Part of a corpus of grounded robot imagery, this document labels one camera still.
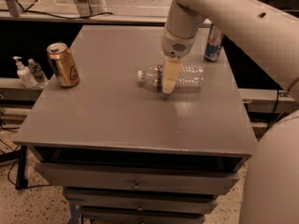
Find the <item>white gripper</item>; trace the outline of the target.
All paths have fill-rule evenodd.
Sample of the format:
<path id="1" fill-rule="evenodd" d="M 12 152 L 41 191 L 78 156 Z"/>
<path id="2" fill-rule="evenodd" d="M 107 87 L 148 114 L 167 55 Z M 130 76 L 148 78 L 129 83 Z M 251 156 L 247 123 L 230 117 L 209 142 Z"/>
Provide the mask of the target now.
<path id="1" fill-rule="evenodd" d="M 194 41 L 195 37 L 179 38 L 164 28 L 161 39 L 162 51 L 167 57 L 181 59 L 191 52 Z M 169 59 L 164 62 L 162 79 L 163 93 L 171 93 L 176 86 L 182 69 L 182 62 L 178 59 Z"/>

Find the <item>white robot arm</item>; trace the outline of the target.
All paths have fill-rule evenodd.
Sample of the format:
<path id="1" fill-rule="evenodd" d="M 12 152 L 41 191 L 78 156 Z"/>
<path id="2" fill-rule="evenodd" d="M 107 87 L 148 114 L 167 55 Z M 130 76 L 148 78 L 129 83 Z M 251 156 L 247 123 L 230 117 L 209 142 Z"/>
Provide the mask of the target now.
<path id="1" fill-rule="evenodd" d="M 299 102 L 299 20 L 257 0 L 172 0 L 162 38 L 168 57 L 192 48 L 211 20 Z M 239 224 L 299 224 L 299 111 L 274 124 L 255 145 Z"/>

